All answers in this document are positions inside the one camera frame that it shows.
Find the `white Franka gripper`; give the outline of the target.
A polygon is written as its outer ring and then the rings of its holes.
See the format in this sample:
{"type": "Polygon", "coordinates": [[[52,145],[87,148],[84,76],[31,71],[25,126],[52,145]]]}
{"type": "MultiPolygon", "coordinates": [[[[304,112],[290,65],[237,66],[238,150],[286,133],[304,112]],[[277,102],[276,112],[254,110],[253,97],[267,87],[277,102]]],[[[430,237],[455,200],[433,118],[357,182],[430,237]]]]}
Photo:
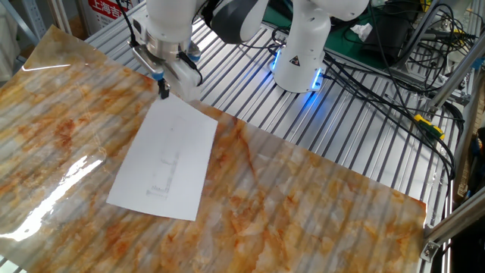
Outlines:
{"type": "Polygon", "coordinates": [[[138,15],[131,23],[137,42],[133,56],[158,81],[158,96],[166,99],[171,91],[185,101],[196,99],[195,88],[201,77],[188,64],[191,20],[156,21],[138,15]]]}

